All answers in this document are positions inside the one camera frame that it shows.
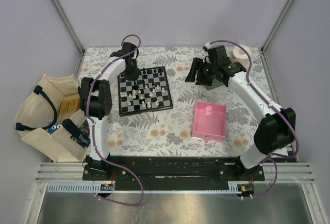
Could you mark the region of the black and grey chessboard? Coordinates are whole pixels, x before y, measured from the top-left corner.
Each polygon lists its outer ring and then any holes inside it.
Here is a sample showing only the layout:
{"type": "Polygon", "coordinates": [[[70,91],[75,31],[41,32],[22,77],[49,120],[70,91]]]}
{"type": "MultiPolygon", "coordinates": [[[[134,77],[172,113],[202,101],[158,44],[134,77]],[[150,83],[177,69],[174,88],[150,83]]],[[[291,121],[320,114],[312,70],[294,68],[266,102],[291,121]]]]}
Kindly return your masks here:
{"type": "Polygon", "coordinates": [[[121,117],[173,108],[164,66],[140,69],[139,77],[135,81],[130,81],[124,74],[120,74],[118,92],[121,117]]]}

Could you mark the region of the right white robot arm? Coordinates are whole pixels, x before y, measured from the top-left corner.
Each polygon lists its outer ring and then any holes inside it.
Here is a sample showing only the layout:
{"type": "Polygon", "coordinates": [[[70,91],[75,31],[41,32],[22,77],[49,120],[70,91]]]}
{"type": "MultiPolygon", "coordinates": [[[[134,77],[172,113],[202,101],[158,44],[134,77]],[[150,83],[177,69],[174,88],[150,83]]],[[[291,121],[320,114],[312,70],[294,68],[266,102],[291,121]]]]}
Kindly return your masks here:
{"type": "Polygon", "coordinates": [[[224,46],[203,47],[204,59],[195,57],[186,82],[211,86],[213,80],[236,93],[253,112],[258,121],[254,144],[237,158],[235,176],[245,181],[253,175],[253,168],[266,161],[277,150],[298,141],[295,132],[296,114],[292,108],[282,108],[273,102],[250,78],[250,68],[231,62],[224,46]]]}

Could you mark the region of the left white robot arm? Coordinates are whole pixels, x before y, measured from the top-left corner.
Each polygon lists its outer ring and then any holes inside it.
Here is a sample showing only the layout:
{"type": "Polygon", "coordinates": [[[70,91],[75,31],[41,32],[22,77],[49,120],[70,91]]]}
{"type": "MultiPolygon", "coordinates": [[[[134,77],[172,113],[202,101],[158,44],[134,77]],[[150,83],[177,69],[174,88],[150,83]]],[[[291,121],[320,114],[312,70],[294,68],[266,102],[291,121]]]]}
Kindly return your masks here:
{"type": "Polygon", "coordinates": [[[90,130],[90,157],[95,161],[104,161],[109,156],[106,139],[106,121],[112,109],[110,86],[121,74],[131,78],[139,76],[136,58],[139,47],[123,42],[120,50],[110,55],[110,61],[95,77],[81,80],[81,109],[84,112],[90,130]]]}

